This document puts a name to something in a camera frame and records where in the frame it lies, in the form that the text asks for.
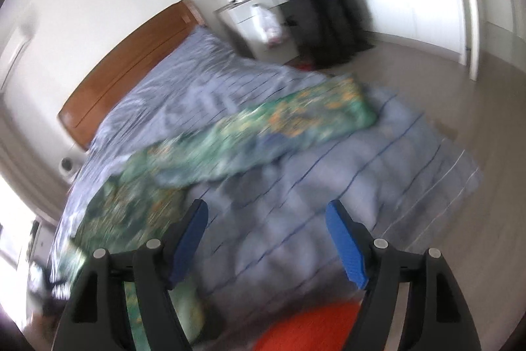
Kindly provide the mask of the green patterned silk jacket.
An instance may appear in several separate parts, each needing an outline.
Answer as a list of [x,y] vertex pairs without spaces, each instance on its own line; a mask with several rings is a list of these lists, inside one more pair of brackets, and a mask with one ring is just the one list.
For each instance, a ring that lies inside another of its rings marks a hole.
[[353,78],[332,78],[134,153],[61,222],[53,266],[73,284],[91,251],[135,249],[206,190],[209,220],[192,268],[169,298],[184,330],[208,343],[298,304],[338,275],[320,182],[294,191],[378,110]]

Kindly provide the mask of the black and blue hanging clothes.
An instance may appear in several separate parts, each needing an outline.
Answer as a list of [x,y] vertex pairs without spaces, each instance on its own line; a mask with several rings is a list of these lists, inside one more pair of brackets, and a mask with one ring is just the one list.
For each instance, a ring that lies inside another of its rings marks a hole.
[[357,0],[289,0],[288,19],[295,43],[316,68],[348,62],[373,47]]

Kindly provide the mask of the brown wooden headboard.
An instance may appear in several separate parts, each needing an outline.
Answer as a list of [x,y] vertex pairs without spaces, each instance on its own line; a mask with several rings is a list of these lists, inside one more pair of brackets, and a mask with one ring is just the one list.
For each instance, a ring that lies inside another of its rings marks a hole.
[[181,0],[153,16],[117,44],[82,80],[58,119],[80,148],[118,104],[159,62],[206,24],[192,0]]

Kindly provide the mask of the grey dresser desk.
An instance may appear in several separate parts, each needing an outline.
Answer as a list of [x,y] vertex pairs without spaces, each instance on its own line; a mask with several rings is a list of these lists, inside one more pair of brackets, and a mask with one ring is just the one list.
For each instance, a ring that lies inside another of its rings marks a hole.
[[276,64],[298,58],[298,48],[282,11],[288,0],[226,1],[216,15],[238,53]]

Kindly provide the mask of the white plastic bag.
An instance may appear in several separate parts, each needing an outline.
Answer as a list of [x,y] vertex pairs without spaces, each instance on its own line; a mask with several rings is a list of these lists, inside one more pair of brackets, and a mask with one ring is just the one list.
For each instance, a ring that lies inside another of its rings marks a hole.
[[267,47],[283,43],[283,28],[277,16],[262,4],[251,6],[253,26],[258,38]]

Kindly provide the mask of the blue plaid duvet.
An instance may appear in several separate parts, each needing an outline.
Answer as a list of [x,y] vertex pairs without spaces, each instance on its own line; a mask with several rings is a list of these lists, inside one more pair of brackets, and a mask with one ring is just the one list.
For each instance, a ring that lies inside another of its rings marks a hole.
[[238,56],[191,35],[106,115],[52,250],[71,284],[98,248],[161,236],[195,199],[209,221],[172,290],[184,332],[246,342],[287,310],[351,296],[324,212],[421,251],[481,182],[472,157],[380,87]]

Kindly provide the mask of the red fuzzy trousers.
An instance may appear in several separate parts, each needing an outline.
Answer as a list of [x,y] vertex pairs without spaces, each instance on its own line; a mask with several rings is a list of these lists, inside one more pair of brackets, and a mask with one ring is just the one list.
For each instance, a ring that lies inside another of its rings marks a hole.
[[256,351],[342,350],[357,320],[360,303],[337,302],[274,323],[256,341]]

